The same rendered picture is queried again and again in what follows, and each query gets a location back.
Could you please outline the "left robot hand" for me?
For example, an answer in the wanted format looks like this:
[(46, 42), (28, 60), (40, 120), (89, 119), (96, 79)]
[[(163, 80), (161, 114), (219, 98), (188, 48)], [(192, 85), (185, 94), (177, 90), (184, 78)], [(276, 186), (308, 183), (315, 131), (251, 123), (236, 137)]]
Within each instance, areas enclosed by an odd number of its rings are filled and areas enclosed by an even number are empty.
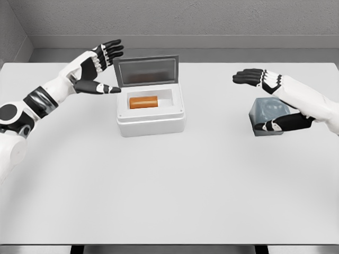
[(119, 87), (96, 82), (95, 79), (107, 67), (113, 65), (113, 59), (123, 56), (124, 46), (121, 40), (112, 40), (87, 50), (70, 62), (59, 76), (70, 82), (76, 93), (116, 94)]

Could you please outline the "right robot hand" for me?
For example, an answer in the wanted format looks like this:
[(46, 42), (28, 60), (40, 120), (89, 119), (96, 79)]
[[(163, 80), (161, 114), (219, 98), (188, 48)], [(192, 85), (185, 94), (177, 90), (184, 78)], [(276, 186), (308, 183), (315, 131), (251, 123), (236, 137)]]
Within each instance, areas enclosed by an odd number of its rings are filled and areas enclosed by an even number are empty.
[[(282, 87), (282, 75), (269, 72), (266, 69), (244, 69), (233, 75), (235, 84), (248, 84), (261, 87), (269, 94), (273, 94)], [(315, 119), (311, 116), (304, 116), (301, 113), (289, 114), (277, 117), (264, 123), (254, 125), (257, 131), (285, 132), (308, 129)]]

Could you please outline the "grey translucent cube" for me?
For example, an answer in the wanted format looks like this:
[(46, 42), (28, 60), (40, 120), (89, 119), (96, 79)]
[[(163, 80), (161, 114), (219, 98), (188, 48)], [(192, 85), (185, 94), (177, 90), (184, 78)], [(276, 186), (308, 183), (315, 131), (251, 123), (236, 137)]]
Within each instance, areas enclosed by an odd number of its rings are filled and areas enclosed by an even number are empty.
[(249, 112), (249, 119), (252, 125), (252, 130), (256, 137), (260, 136), (271, 136), (271, 135), (282, 135), (283, 132), (274, 131), (260, 131), (255, 130), (254, 126), (258, 123), (265, 123), (269, 120), (289, 115), (290, 110), (287, 105), (281, 102), (275, 97), (262, 97), (257, 98)]

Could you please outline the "orange cylinder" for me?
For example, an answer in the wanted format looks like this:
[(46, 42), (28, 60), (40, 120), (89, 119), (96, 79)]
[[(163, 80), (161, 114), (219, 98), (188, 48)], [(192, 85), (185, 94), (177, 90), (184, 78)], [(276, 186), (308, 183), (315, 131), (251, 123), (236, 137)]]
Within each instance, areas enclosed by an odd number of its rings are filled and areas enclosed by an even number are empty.
[(129, 98), (130, 109), (158, 107), (157, 96), (143, 96)]

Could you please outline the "white box with open lid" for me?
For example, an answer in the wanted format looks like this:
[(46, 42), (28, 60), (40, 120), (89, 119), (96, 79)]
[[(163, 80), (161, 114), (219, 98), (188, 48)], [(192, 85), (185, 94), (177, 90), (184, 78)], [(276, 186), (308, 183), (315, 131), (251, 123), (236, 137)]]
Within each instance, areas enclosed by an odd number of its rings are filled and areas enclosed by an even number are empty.
[[(115, 59), (113, 65), (121, 88), (117, 97), (117, 124), (123, 137), (184, 130), (177, 55)], [(129, 98), (143, 96), (157, 96), (158, 107), (130, 109)]]

